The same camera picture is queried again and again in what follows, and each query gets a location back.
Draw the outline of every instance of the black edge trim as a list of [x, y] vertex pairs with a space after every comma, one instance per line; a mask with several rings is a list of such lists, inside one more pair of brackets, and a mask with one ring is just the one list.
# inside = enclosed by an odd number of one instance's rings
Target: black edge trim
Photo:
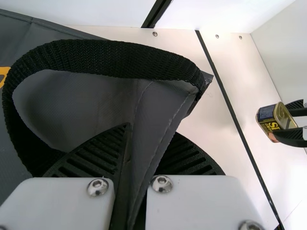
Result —
[[172, 0], [156, 0], [141, 28], [154, 28]]
[[281, 230], [284, 230], [282, 221], [281, 221], [280, 218], [279, 218], [279, 215], [278, 215], [278, 213], [277, 213], [276, 207], [275, 207], [275, 205], [274, 205], [274, 203], [273, 203], [273, 201], [272, 201], [271, 195], [270, 195], [270, 193], [269, 193], [269, 191], [268, 191], [268, 189], [267, 189], [267, 186], [265, 185], [265, 182], [264, 182], [264, 180], [263, 180], [263, 178], [262, 178], [262, 176], [261, 176], [260, 170], [259, 170], [259, 168], [258, 168], [258, 166], [257, 166], [257, 164], [256, 164], [256, 161], [255, 161], [255, 159], [254, 159], [254, 157], [253, 157], [253, 154], [251, 153], [251, 150], [250, 150], [250, 148], [249, 148], [249, 146], [248, 146], [248, 143], [247, 143], [247, 141], [246, 141], [246, 139], [245, 139], [245, 136], [244, 136], [243, 131], [242, 131], [242, 129], [241, 129], [241, 126], [240, 126], [240, 124], [239, 124], [239, 121], [238, 121], [238, 119], [237, 119], [237, 117], [236, 117], [235, 111], [234, 111], [234, 109], [232, 108], [232, 105], [231, 105], [230, 100], [229, 100], [229, 98], [228, 98], [228, 96], [227, 96], [226, 90], [225, 90], [225, 88], [224, 88], [224, 86], [223, 86], [223, 83], [222, 83], [222, 81], [221, 81], [221, 78], [220, 78], [220, 76], [219, 76], [219, 74], [218, 74], [218, 72], [217, 72], [217, 70], [216, 70], [216, 68], [215, 68], [215, 65], [214, 65], [214, 63], [213, 63], [213, 61], [212, 61], [212, 59], [211, 59], [211, 57], [210, 57], [209, 51], [208, 51], [208, 49], [207, 49], [207, 47], [206, 47], [206, 45], [205, 45], [205, 42], [204, 42], [204, 40], [203, 40], [203, 38], [202, 38], [202, 36], [201, 36], [201, 33], [199, 32], [199, 30], [195, 30], [195, 32], [196, 32], [196, 35], [197, 35], [197, 37], [198, 37], [198, 39], [199, 39], [199, 42], [200, 42], [200, 44], [201, 44], [201, 47], [202, 47], [203, 51], [205, 52], [205, 55], [206, 55], [206, 57], [207, 57], [207, 59], [208, 59], [208, 61], [209, 61], [209, 64], [210, 64], [210, 66], [211, 66], [211, 69], [212, 69], [212, 71], [213, 71], [213, 73], [214, 73], [214, 75], [215, 75], [215, 77], [216, 77], [217, 83], [219, 84], [219, 87], [220, 87], [220, 89], [221, 89], [221, 91], [222, 91], [222, 95], [223, 95], [223, 97], [224, 97], [224, 99], [225, 99], [225, 102], [226, 102], [226, 104], [227, 104], [228, 110], [229, 110], [229, 112], [230, 112], [230, 114], [231, 114], [231, 117], [232, 117], [234, 123], [235, 123], [236, 129], [238, 130], [238, 133], [239, 133], [239, 135], [240, 135], [240, 137], [241, 137], [241, 140], [242, 140], [242, 142], [243, 142], [243, 145], [244, 145], [244, 147], [245, 147], [245, 150], [246, 150], [246, 152], [248, 153], [248, 157], [249, 157], [249, 159], [250, 159], [250, 161], [251, 161], [251, 163], [252, 163], [252, 165], [253, 165], [253, 167], [254, 167], [254, 170], [255, 170], [256, 175], [257, 175], [257, 177], [258, 177], [258, 179], [259, 179], [259, 182], [260, 182], [260, 184], [261, 184], [261, 186], [262, 186], [262, 189], [263, 189], [263, 191], [264, 191], [264, 193], [265, 193], [265, 195], [266, 195], [266, 197], [267, 197], [267, 199], [268, 199], [268, 201], [269, 201], [269, 204], [270, 204], [270, 206], [271, 206], [271, 209], [272, 209], [272, 211], [273, 211], [273, 213], [274, 213], [274, 215], [275, 215], [275, 217], [276, 217], [276, 219], [277, 219], [277, 221], [278, 221], [278, 223], [279, 223], [279, 227], [280, 227]]

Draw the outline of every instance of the yellow label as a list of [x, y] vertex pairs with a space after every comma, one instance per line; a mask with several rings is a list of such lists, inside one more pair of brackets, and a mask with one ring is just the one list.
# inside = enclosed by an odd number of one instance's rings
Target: yellow label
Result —
[[4, 81], [11, 67], [0, 67], [0, 75], [4, 75], [4, 78], [0, 82], [0, 89], [4, 86]]

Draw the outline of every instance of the webbing strap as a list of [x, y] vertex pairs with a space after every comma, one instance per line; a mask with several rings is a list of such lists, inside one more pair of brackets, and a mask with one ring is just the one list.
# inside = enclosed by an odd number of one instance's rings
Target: webbing strap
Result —
[[204, 77], [193, 62], [149, 46], [104, 40], [59, 40], [30, 50], [8, 72], [2, 107], [11, 141], [33, 176], [42, 176], [64, 152], [50, 148], [25, 125], [12, 95], [25, 78], [44, 69], [125, 79], [183, 80], [198, 88], [197, 98], [205, 88]]

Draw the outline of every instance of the tin can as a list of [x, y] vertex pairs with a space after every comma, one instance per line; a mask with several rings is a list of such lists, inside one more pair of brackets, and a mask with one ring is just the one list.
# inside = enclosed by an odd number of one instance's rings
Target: tin can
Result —
[[278, 142], [273, 131], [297, 128], [297, 124], [282, 102], [261, 107], [256, 114], [256, 121], [272, 142]]

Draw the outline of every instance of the metal rivet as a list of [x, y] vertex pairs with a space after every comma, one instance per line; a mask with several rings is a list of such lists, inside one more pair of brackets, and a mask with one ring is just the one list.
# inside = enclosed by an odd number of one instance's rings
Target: metal rivet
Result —
[[239, 230], [264, 230], [264, 228], [257, 222], [246, 220], [240, 225]]
[[152, 179], [152, 188], [158, 193], [169, 193], [173, 188], [173, 182], [167, 176], [159, 175]]
[[106, 193], [109, 183], [102, 178], [92, 180], [87, 186], [87, 193], [90, 196], [100, 196]]

